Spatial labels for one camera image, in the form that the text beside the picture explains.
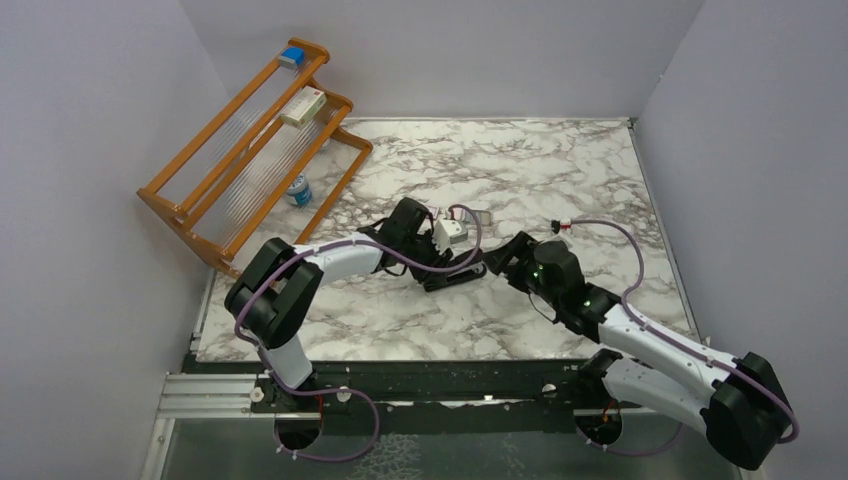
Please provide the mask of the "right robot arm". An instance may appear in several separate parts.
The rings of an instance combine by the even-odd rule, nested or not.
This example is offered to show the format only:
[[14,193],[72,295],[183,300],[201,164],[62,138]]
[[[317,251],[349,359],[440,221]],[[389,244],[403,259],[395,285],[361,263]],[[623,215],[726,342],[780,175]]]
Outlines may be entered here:
[[521,232],[483,261],[518,291],[543,300],[555,322],[601,345],[576,383],[585,404],[613,399],[651,409],[702,434],[747,470],[797,439],[798,419],[765,358],[715,350],[649,319],[587,281],[564,241],[539,242]]

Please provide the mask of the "black stapler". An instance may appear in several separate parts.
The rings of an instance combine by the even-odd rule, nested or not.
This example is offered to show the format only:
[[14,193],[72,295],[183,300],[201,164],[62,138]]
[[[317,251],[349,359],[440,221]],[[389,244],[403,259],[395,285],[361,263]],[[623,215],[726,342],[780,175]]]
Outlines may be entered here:
[[486,273],[486,266],[477,262],[452,273],[429,273],[421,285],[426,292],[433,292],[481,279]]

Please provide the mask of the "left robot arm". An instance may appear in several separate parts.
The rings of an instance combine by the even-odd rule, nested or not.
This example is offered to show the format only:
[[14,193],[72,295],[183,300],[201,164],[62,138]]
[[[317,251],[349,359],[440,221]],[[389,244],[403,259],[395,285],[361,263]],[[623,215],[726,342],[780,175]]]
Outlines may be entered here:
[[450,249],[439,251],[436,222],[423,204],[402,199],[387,217],[323,244],[266,241],[231,286],[224,301],[237,337],[256,347],[277,378],[276,396],[298,411],[313,401],[313,367],[298,332],[318,290],[358,275],[401,264],[420,283],[466,265]]

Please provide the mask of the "silver staple strip tray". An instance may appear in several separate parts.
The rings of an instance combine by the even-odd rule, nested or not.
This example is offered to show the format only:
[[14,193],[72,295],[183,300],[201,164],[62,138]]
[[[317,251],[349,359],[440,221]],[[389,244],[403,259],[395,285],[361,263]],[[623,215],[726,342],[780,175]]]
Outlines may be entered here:
[[482,226],[490,226],[493,223],[493,214],[486,210],[475,210],[474,216]]

